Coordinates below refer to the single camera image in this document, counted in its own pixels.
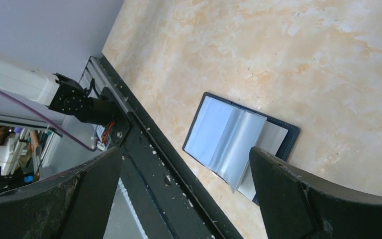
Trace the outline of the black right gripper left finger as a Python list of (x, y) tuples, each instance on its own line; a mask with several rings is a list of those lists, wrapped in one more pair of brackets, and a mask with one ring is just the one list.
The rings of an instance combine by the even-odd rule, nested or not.
[(113, 147), (76, 167), (0, 193), (0, 239), (100, 239), (122, 165)]

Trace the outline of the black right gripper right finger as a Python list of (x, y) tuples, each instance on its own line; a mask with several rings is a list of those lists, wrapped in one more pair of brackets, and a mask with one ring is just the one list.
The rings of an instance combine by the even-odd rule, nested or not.
[(270, 239), (382, 239), (382, 196), (325, 180), (253, 147), (249, 153)]

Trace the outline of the blue leather card holder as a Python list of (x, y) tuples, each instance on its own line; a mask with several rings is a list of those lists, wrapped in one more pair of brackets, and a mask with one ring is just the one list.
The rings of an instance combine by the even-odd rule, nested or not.
[(205, 92), (182, 149), (202, 166), (258, 204), (250, 167), (252, 147), (287, 161), (300, 128)]

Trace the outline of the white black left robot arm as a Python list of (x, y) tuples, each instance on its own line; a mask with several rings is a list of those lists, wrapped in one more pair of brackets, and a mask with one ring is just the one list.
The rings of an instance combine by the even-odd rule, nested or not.
[(120, 113), (114, 102), (90, 97), (75, 80), (0, 54), (0, 94), (16, 94), (84, 123), (108, 125)]

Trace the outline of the aluminium frame rail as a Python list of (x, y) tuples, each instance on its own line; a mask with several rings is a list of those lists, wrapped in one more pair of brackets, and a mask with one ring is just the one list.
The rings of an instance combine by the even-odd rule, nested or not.
[(23, 96), (79, 121), (113, 124), (114, 148), (74, 168), (0, 193), (0, 239), (101, 239), (121, 173), (131, 122), (117, 103), (92, 98), (74, 80), (0, 54), (0, 94)]

